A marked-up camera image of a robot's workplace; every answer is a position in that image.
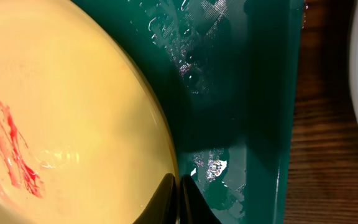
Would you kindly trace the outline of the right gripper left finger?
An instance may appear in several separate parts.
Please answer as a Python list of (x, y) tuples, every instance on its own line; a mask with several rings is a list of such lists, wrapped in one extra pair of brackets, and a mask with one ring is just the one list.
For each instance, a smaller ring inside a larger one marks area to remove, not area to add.
[(134, 224), (175, 224), (176, 219), (177, 185), (174, 175), (167, 173)]

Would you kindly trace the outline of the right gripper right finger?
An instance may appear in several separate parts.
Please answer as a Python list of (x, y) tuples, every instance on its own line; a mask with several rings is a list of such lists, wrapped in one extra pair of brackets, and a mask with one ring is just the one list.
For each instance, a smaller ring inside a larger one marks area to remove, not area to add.
[(221, 224), (190, 175), (180, 182), (180, 224)]

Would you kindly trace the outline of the yellow-green plate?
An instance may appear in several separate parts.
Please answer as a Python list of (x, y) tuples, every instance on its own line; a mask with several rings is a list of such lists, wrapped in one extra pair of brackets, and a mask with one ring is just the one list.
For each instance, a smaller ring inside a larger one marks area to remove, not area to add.
[(177, 168), (157, 102), (71, 1), (0, 1), (0, 223), (136, 223)]

